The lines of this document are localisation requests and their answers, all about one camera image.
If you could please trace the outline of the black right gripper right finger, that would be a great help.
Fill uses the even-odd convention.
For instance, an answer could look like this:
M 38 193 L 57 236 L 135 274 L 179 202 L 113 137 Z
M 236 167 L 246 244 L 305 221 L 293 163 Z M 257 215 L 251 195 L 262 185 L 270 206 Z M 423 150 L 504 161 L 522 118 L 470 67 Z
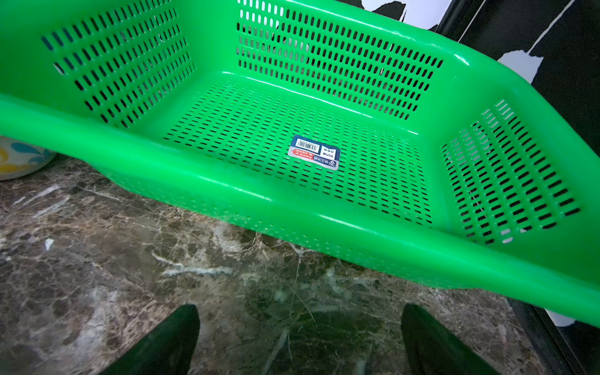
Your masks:
M 498 373 L 421 306 L 404 306 L 401 329 L 413 374 Z

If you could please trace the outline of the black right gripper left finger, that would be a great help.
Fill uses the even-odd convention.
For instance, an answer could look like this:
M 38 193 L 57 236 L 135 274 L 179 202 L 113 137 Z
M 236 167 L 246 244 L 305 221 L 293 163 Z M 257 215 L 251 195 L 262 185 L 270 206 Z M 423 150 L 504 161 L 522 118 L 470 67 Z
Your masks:
M 102 373 L 186 374 L 199 330 L 197 307 L 180 306 Z

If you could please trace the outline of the green plastic laundry basket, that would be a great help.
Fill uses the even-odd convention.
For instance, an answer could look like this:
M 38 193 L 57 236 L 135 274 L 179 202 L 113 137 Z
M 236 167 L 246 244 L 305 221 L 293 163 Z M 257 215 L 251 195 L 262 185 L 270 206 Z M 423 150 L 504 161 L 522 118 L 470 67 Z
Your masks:
M 433 288 L 599 323 L 599 158 L 522 77 L 337 1 L 4 1 L 1 133 Z M 338 170 L 288 155 L 340 148 Z

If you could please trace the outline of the barcode sticker label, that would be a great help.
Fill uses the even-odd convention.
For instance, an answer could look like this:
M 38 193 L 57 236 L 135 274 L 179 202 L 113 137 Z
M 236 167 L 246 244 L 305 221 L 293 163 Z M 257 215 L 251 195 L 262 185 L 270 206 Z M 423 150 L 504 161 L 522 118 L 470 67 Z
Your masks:
M 292 158 L 314 163 L 328 170 L 338 170 L 341 153 L 338 147 L 296 135 L 287 154 Z

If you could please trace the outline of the patterned ceramic bowl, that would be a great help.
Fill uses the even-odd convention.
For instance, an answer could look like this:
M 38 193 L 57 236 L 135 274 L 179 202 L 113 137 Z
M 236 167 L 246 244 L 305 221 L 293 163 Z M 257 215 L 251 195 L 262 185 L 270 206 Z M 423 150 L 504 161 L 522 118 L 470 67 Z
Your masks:
M 47 148 L 1 136 L 1 181 L 21 178 L 49 164 L 57 155 Z

